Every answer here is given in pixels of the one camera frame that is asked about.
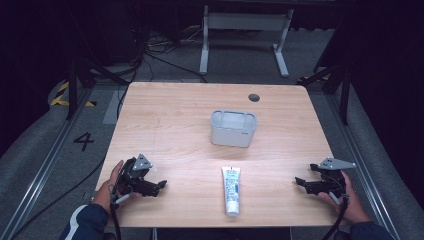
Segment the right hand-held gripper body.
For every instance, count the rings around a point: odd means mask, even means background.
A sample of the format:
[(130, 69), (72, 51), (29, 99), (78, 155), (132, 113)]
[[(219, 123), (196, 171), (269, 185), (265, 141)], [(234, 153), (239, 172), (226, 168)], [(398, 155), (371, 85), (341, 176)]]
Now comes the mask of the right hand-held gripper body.
[(353, 169), (355, 167), (355, 163), (346, 162), (332, 157), (327, 157), (317, 165), (322, 181), (329, 187), (327, 192), (335, 198), (346, 193), (346, 183), (342, 171), (346, 169)]

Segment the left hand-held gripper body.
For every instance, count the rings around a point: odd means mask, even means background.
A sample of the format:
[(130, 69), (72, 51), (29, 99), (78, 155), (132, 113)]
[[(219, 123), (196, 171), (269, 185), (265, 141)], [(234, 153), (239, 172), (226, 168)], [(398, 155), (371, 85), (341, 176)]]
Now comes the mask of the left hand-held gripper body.
[(115, 191), (121, 195), (132, 192), (141, 194), (144, 189), (154, 188), (154, 183), (144, 179), (152, 167), (152, 163), (143, 154), (128, 159), (118, 175)]

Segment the person's right hand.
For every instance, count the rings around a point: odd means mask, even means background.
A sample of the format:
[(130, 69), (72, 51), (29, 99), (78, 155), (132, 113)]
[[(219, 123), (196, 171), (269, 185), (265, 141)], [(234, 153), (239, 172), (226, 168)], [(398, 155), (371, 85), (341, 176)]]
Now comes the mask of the person's right hand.
[[(344, 213), (344, 219), (351, 224), (369, 222), (371, 218), (364, 210), (360, 198), (352, 186), (349, 176), (344, 171), (342, 171), (342, 175), (345, 178), (346, 193), (349, 196), (349, 205)], [(329, 194), (320, 192), (318, 194), (318, 198), (332, 206), (337, 212), (340, 212), (341, 205), (337, 204)]]

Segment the person's left hand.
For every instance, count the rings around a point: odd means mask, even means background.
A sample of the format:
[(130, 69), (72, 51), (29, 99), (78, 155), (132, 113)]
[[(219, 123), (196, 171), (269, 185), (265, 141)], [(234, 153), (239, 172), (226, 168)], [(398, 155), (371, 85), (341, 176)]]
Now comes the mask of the person's left hand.
[(107, 214), (111, 213), (110, 210), (110, 188), (116, 183), (119, 172), (124, 164), (123, 160), (120, 160), (113, 168), (110, 177), (106, 180), (96, 193), (96, 196), (92, 200), (92, 204), (101, 206)]

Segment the white toothpaste tube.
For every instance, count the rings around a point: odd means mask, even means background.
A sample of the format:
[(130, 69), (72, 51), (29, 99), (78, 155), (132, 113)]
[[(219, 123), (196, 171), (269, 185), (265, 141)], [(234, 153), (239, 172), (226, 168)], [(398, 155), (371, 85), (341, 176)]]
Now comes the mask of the white toothpaste tube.
[(240, 169), (237, 167), (222, 167), (226, 214), (237, 217), (240, 213), (239, 178)]

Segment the black stand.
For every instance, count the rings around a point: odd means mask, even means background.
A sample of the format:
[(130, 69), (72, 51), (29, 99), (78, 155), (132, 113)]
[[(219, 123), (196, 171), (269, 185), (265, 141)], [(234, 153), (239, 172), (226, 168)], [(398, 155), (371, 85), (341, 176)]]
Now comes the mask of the black stand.
[(308, 86), (314, 82), (327, 78), (322, 86), (322, 91), (327, 95), (334, 95), (338, 88), (341, 88), (341, 96), (339, 103), (339, 115), (344, 125), (348, 124), (347, 110), (350, 92), (351, 74), (349, 73), (349, 63), (343, 62), (331, 67), (327, 67), (310, 77), (301, 77), (297, 80), (297, 84)]
[(95, 86), (95, 80), (91, 73), (92, 70), (100, 73), (108, 79), (111, 79), (119, 85), (127, 86), (128, 82), (107, 70), (105, 67), (98, 65), (86, 58), (74, 57), (69, 62), (68, 69), (68, 92), (69, 92), (69, 107), (67, 119), (70, 120), (78, 109), (78, 83), (84, 88), (93, 88)]

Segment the grey plastic organizer box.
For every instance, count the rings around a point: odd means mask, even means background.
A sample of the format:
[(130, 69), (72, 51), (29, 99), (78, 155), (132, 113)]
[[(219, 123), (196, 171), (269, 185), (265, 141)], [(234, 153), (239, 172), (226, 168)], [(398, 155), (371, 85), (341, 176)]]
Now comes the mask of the grey plastic organizer box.
[(253, 113), (215, 110), (210, 117), (210, 141), (215, 145), (246, 148), (257, 128)]

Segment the yellow black floor tape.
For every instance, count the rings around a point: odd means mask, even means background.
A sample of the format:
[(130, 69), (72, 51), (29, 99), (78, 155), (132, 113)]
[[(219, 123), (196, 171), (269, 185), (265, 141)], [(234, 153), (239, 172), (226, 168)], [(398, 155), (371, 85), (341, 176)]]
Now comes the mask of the yellow black floor tape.
[(70, 105), (68, 100), (63, 99), (63, 95), (65, 91), (68, 89), (68, 87), (69, 87), (69, 82), (64, 81), (62, 85), (59, 87), (59, 90), (57, 91), (55, 97), (51, 101), (50, 103), (51, 106), (55, 106), (55, 105), (69, 106)]

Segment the aluminium floor rail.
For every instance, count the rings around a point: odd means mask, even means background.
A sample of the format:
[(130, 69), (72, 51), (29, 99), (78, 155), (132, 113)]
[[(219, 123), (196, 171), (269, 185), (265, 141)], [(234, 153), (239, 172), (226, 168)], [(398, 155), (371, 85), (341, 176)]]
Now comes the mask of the aluminium floor rail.
[(81, 90), (69, 120), (67, 108), (53, 106), (0, 159), (0, 240), (11, 240), (23, 226), (91, 93)]
[(342, 118), (340, 117), (339, 106), (336, 97), (333, 95), (326, 95), (325, 99), (329, 108), (331, 109), (333, 116), (336, 119), (338, 128), (340, 129), (343, 138), (347, 143), (349, 152), (353, 157), (353, 162), (357, 165), (356, 172), (378, 223), (383, 225), (396, 240), (400, 240), (398, 231), (394, 226), (394, 223), (383, 202), (382, 196), (377, 189), (377, 186), (373, 181), (368, 168), (365, 165), (364, 159), (359, 152), (353, 135), (349, 127), (344, 124)]

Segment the grey metal stand frame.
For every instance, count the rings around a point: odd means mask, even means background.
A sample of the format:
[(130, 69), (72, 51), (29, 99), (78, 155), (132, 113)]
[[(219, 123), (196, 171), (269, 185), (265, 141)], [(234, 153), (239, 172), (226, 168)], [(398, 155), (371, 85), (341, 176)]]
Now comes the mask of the grey metal stand frame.
[(201, 49), (199, 73), (206, 75), (209, 60), (209, 30), (254, 30), (279, 31), (280, 39), (272, 45), (272, 50), (283, 78), (289, 77), (289, 72), (283, 56), (283, 46), (289, 31), (294, 10), (284, 14), (254, 14), (254, 13), (220, 13), (211, 12), (208, 6), (203, 12), (203, 44)]

